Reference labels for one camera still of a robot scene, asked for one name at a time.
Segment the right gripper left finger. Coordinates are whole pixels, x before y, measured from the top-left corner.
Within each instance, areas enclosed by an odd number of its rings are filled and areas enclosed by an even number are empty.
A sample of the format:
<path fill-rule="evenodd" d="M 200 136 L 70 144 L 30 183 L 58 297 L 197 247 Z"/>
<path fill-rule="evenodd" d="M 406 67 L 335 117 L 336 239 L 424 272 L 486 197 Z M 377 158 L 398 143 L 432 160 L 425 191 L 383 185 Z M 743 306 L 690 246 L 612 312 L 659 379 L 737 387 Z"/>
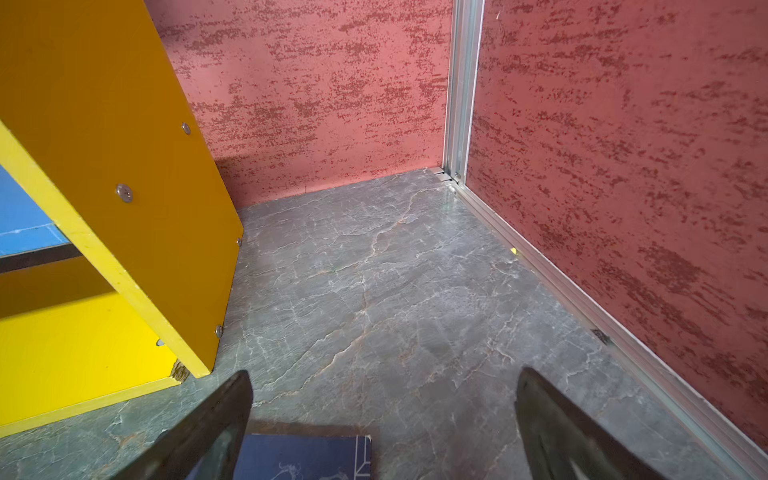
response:
<path fill-rule="evenodd" d="M 239 370 L 116 479 L 231 479 L 253 402 L 249 374 Z"/>

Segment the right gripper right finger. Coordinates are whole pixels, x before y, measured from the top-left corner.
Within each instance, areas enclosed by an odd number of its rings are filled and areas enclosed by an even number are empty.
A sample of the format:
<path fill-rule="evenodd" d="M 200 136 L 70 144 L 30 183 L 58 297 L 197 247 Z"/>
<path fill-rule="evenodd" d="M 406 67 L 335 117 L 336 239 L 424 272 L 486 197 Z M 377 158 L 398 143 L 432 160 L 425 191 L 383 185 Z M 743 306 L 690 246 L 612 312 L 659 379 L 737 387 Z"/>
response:
<path fill-rule="evenodd" d="M 521 370 L 515 413 L 534 479 L 661 479 L 531 367 Z"/>

